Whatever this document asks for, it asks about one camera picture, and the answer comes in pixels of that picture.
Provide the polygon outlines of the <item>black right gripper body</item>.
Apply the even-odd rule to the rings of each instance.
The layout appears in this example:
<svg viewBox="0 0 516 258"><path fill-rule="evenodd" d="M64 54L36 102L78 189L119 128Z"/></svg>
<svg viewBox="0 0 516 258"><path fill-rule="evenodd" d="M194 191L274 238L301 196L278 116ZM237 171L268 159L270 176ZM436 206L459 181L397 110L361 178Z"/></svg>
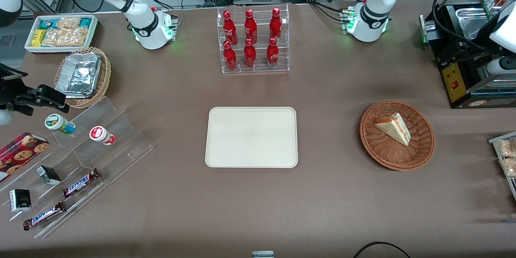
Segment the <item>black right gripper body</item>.
<svg viewBox="0 0 516 258"><path fill-rule="evenodd" d="M0 101L11 102L19 95L26 94L28 88L22 78L28 73L0 64Z"/></svg>

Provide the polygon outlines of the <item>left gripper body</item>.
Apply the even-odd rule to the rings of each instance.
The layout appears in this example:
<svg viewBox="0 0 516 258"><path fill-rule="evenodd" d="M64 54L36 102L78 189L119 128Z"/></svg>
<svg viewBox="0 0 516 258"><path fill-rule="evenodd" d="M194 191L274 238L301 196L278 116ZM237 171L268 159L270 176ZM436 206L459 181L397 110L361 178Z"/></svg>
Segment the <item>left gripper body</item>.
<svg viewBox="0 0 516 258"><path fill-rule="evenodd" d="M463 53L463 61L466 63L475 63L478 59L485 61L495 52L495 43L490 40L493 28L477 28L463 30L463 41L466 51Z"/></svg>

